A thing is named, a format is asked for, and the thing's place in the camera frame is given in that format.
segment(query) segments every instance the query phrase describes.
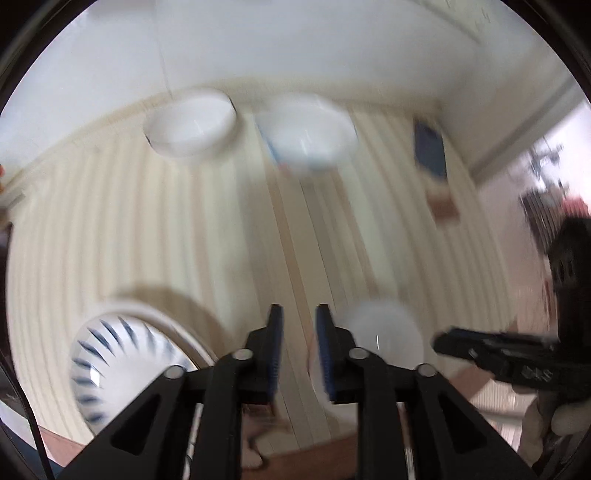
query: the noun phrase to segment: white bowl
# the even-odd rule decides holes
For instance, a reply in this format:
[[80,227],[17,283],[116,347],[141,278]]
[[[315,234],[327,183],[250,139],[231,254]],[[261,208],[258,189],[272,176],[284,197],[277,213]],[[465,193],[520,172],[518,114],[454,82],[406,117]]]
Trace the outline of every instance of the white bowl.
[[165,157],[199,157],[222,143],[236,123],[229,97],[218,90],[197,90],[153,112],[144,124],[150,146]]
[[143,302],[105,301],[86,314],[70,349],[69,375],[78,411],[95,435],[168,366],[191,371],[215,363],[195,333]]
[[[379,356],[386,363],[414,369],[424,361],[423,337],[410,311],[393,300],[368,300],[348,310],[335,324],[351,332],[357,346]],[[309,374],[320,404],[344,424],[357,423],[357,405],[334,405],[324,388],[317,342],[310,349]]]
[[358,146],[347,110],[318,95],[278,96],[267,102],[256,124],[273,160],[295,174],[350,161]]

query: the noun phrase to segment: white wall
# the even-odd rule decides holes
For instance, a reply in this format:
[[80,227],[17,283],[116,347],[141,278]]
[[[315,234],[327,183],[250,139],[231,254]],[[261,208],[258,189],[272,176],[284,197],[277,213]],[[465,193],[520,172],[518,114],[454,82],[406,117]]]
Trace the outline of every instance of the white wall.
[[93,119],[218,79],[347,80],[441,99],[471,69],[483,21],[473,0],[99,0],[17,87],[0,161],[9,179]]
[[441,123],[472,176],[484,181],[543,136],[584,98],[545,41],[498,0],[478,62],[443,106]]

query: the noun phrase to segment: metal screw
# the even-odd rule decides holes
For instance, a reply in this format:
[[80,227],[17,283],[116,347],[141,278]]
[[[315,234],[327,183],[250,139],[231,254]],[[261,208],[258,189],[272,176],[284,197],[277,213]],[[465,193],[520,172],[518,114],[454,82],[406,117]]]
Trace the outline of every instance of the metal screw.
[[349,350],[349,356],[354,360],[363,360],[369,357],[369,352],[365,348],[355,347]]
[[236,360],[248,360],[249,358],[252,358],[252,350],[249,350],[248,348],[240,348],[240,350],[236,350],[232,356]]
[[417,372],[419,375],[423,377],[435,377],[437,375],[437,370],[431,364],[421,364],[417,367]]
[[176,378],[181,378],[184,375],[184,368],[180,365],[173,365],[168,367],[164,372],[164,376],[169,378],[170,380],[174,380]]

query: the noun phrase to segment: ceramic bowl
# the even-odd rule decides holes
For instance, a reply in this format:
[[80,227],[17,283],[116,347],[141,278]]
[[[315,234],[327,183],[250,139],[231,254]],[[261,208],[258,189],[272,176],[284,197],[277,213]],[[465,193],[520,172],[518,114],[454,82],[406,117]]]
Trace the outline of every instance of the ceramic bowl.
[[199,161],[230,136],[236,110],[218,90],[202,89],[154,111],[144,134],[154,151],[165,157]]
[[257,114],[256,124],[271,158],[295,175],[351,161],[358,147],[347,110],[318,95],[277,96]]

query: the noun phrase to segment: wooden floor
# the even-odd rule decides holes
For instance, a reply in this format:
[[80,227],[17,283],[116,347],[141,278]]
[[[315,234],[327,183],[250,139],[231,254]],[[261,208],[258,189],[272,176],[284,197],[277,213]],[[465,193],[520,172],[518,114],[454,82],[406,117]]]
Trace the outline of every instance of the wooden floor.
[[[307,374],[313,310],[401,299],[428,345],[459,325],[513,319],[504,269],[475,187],[446,142],[460,221],[436,225],[413,159],[413,119],[350,108],[353,164],[307,181],[280,174],[241,109],[232,148],[188,168],[151,151],[144,107],[63,144],[12,212],[8,322],[14,363],[39,423],[80,443],[90,432],[69,385],[70,344],[96,302],[133,297],[167,311],[221,356],[285,308],[278,414],[291,424],[259,441],[270,455],[349,430],[326,414]],[[457,364],[427,352],[445,374]]]

